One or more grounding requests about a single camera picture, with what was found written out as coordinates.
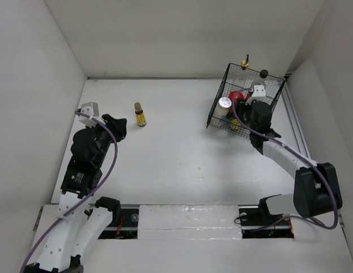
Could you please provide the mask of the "red lid jar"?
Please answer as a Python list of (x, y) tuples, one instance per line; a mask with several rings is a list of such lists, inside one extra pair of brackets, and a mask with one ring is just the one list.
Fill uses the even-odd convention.
[(245, 108), (246, 99), (250, 92), (247, 93), (245, 96), (242, 92), (232, 91), (229, 95), (229, 99), (231, 102), (234, 102), (235, 107), (231, 107), (229, 110), (229, 115), (233, 115), (233, 109), (235, 109), (237, 115), (242, 113)]

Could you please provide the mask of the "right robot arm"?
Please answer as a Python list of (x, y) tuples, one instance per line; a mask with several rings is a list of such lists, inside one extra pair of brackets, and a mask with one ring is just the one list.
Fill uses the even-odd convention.
[(252, 146), (294, 179), (292, 201), (300, 217), (317, 222), (316, 216), (332, 212), (337, 221), (343, 202), (335, 167), (309, 159), (284, 143), (271, 128), (272, 110), (267, 103), (233, 99), (232, 110), (250, 132)]

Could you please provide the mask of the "silver lid spice shaker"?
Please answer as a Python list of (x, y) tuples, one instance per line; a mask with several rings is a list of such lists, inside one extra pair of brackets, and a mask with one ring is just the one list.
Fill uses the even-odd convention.
[(215, 117), (218, 119), (226, 119), (229, 110), (231, 108), (232, 102), (228, 97), (221, 97), (215, 107)]

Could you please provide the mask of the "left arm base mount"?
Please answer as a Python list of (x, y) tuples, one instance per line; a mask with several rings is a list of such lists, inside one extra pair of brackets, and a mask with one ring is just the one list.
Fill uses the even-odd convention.
[(119, 200), (101, 197), (85, 209), (90, 226), (95, 227), (99, 239), (136, 239), (138, 235), (139, 207), (122, 206)]

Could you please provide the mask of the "small yellow label bottle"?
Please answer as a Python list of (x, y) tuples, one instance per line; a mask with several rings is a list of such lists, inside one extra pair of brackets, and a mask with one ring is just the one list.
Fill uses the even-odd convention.
[(134, 103), (134, 108), (138, 126), (144, 127), (147, 122), (141, 104), (139, 102)]
[(230, 129), (232, 129), (232, 130), (237, 130), (238, 129), (238, 127), (239, 127), (239, 121), (237, 120), (237, 119), (233, 119), (232, 121), (231, 121), (231, 123), (230, 123)]

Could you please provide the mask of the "clear glass pourer bottle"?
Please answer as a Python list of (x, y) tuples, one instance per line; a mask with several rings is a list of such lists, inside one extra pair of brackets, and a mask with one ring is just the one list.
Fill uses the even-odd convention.
[(240, 66), (236, 68), (233, 75), (232, 84), (238, 88), (244, 88), (247, 77), (247, 70), (250, 65), (249, 54), (246, 54), (246, 58), (241, 62)]

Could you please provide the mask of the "black cap sauce bottle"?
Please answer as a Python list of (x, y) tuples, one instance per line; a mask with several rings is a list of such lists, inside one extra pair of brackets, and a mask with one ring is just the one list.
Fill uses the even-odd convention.
[(265, 79), (268, 76), (268, 71), (266, 69), (263, 69), (260, 71), (259, 76), (253, 80), (251, 83), (251, 87), (253, 88), (256, 85), (262, 85), (265, 86)]

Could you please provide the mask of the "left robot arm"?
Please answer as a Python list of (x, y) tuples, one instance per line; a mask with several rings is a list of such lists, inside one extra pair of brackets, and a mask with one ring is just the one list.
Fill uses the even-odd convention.
[(34, 244), (30, 257), (42, 240), (43, 251), (34, 263), (26, 258), (21, 272), (83, 272), (83, 263), (104, 229), (121, 220), (118, 200), (101, 197), (89, 209), (91, 198), (110, 176), (102, 174), (110, 146), (116, 146), (127, 134), (127, 120), (108, 114), (96, 118), (76, 111), (85, 128), (73, 136), (72, 157), (60, 187), (56, 221)]

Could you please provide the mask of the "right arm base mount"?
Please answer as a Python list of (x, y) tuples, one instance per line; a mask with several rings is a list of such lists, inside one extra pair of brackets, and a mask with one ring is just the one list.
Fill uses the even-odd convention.
[(243, 239), (294, 238), (290, 219), (282, 220), (272, 226), (283, 218), (282, 214), (273, 215), (268, 212), (263, 215), (258, 206), (239, 206), (238, 211), (239, 215), (234, 223), (241, 227)]

